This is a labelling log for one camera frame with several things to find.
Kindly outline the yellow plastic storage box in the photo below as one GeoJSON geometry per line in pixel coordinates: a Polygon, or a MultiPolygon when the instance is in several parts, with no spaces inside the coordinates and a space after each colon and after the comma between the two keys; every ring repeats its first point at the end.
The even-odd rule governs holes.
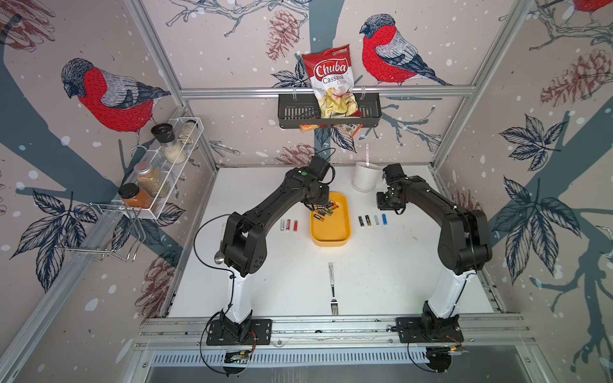
{"type": "Polygon", "coordinates": [[[341,247],[351,238],[351,218],[346,196],[331,192],[329,202],[311,212],[311,239],[319,247],[341,247]]]}

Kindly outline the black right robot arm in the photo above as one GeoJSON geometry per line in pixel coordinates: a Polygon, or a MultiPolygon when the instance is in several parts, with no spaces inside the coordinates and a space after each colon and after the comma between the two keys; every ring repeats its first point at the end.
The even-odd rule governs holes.
{"type": "Polygon", "coordinates": [[[446,268],[435,291],[423,307],[416,327],[428,339],[442,338],[459,328],[456,312],[461,295],[478,271],[493,257],[488,220],[484,212],[455,204],[419,176],[407,176],[400,164],[383,169],[387,191],[377,193],[381,211],[405,212],[413,204],[437,223],[441,234],[437,244],[439,260],[446,268]]]}

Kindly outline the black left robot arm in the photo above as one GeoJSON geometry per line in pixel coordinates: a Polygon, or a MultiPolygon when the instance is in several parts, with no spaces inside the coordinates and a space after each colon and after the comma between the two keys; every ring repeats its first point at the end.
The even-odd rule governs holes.
{"type": "Polygon", "coordinates": [[[231,273],[230,302],[220,316],[222,327],[235,338],[245,338],[252,320],[251,278],[264,264],[266,237],[295,204],[323,206],[329,202],[329,184],[324,181],[334,168],[319,156],[301,168],[289,170],[276,190],[254,208],[229,215],[219,255],[231,273]]]}

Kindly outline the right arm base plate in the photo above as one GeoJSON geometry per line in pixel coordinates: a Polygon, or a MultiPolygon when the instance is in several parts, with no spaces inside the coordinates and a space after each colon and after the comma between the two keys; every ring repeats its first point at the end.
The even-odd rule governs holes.
{"type": "Polygon", "coordinates": [[[395,329],[401,343],[462,343],[465,338],[459,319],[459,314],[449,319],[399,317],[395,319],[395,329]]]}

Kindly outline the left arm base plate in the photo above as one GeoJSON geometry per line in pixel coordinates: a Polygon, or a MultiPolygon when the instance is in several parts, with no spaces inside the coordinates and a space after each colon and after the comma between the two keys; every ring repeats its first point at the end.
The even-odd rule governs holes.
{"type": "Polygon", "coordinates": [[[271,319],[245,319],[241,323],[229,319],[215,319],[206,334],[207,346],[252,346],[269,345],[271,342],[271,319]]]}

